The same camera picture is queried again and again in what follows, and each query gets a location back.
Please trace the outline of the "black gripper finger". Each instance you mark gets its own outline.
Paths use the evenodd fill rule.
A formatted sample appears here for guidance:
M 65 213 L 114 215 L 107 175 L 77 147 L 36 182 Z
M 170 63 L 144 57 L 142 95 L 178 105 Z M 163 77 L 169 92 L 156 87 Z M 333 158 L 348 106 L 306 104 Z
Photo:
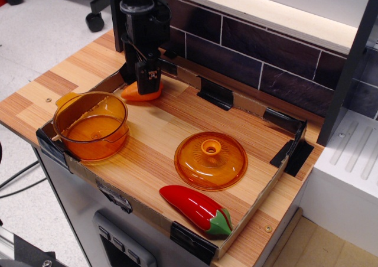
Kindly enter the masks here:
M 123 50 L 125 63 L 121 67 L 121 75 L 126 84 L 132 84 L 137 81 L 136 63 L 138 62 L 138 55 L 135 47 L 128 41 L 123 42 Z
M 160 88 L 161 67 L 156 59 L 143 60 L 136 63 L 136 81 L 138 93 L 147 95 Z

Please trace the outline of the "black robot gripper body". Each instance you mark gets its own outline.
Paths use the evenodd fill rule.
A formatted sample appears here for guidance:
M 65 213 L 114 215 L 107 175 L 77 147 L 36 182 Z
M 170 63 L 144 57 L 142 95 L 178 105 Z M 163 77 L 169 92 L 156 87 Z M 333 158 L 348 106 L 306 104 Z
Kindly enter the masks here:
M 138 5 L 120 2 L 120 10 L 125 15 L 126 32 L 122 42 L 132 44 L 138 55 L 138 62 L 159 59 L 159 48 L 170 39 L 172 11 L 165 0 L 147 0 Z

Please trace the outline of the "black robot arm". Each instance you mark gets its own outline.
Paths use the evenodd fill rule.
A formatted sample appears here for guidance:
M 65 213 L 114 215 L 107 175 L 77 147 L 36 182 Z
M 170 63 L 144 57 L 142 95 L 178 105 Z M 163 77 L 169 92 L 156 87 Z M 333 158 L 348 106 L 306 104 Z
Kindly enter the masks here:
M 155 93 L 161 82 L 159 48 L 170 39 L 171 8 L 164 0 L 120 0 L 119 9 L 125 16 L 124 80 L 135 82 L 140 95 Z

